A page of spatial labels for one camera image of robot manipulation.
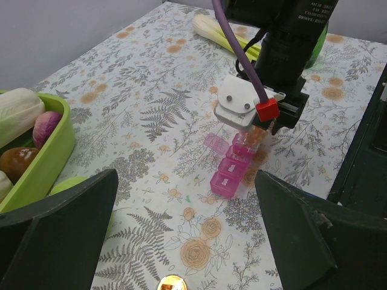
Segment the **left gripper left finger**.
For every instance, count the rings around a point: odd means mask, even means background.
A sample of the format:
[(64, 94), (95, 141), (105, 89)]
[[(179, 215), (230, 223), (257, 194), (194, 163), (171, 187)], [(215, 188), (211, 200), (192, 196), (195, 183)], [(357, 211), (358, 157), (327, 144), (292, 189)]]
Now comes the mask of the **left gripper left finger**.
[(118, 184), (104, 170), (1, 214), (1, 289), (90, 289)]

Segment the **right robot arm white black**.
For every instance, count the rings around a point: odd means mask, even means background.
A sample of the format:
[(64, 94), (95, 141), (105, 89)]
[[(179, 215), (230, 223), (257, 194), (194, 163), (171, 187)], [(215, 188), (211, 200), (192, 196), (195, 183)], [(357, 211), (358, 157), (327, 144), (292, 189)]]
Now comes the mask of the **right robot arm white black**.
[(261, 43), (257, 60), (251, 62), (253, 69), (263, 86), (285, 94), (273, 120), (273, 135), (283, 127), (294, 128), (301, 117), (309, 98), (301, 91), (302, 73), (324, 41), (336, 5), (336, 1), (221, 1), (228, 21), (259, 29), (244, 50)]

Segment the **pink weekly pill organizer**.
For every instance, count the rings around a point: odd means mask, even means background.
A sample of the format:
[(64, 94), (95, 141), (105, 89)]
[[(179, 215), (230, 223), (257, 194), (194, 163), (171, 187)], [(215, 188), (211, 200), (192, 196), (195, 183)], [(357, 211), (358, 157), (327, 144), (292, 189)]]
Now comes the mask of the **pink weekly pill organizer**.
[(247, 147), (244, 140), (247, 132), (238, 132), (231, 143), (209, 133), (204, 145), (221, 155), (222, 160), (210, 180), (212, 193), (225, 198), (233, 198), (244, 177), (258, 147)]

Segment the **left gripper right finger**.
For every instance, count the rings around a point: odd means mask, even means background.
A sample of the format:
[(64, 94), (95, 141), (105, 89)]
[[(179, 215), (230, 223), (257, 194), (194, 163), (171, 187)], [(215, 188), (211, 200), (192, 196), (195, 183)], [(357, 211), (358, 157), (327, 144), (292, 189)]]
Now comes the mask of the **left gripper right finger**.
[(259, 206), (284, 289), (386, 289), (386, 220), (260, 170)]

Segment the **clear pill bottle yellow capsules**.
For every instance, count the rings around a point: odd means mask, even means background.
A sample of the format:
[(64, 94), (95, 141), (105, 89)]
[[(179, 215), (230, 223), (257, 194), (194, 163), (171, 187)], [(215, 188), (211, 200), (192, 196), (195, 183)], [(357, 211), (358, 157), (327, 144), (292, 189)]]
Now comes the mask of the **clear pill bottle yellow capsules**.
[(247, 147), (258, 147), (264, 141), (267, 134), (267, 130), (257, 126), (252, 126), (247, 132), (244, 142)]

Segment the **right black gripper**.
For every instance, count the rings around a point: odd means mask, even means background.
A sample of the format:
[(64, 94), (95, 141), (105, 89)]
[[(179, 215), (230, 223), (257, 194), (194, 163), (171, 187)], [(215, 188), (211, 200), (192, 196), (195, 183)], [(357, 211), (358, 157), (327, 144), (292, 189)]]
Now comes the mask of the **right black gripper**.
[(278, 101), (280, 115), (269, 121), (260, 121), (256, 111), (244, 115), (244, 125), (239, 128), (243, 131), (252, 126), (268, 129), (274, 123), (272, 135), (280, 129), (295, 128), (305, 108), (309, 95), (302, 92), (305, 79), (301, 76), (306, 62), (303, 60), (257, 60), (252, 65), (262, 84), (272, 94), (278, 94), (282, 100)]

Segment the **gold bottle cap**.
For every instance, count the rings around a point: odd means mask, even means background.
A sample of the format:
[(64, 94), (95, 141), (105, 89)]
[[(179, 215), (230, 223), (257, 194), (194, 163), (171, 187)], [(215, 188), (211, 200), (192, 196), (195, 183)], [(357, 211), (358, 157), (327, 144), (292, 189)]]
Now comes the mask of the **gold bottle cap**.
[(188, 290), (188, 287), (180, 276), (166, 275), (158, 283), (157, 290)]

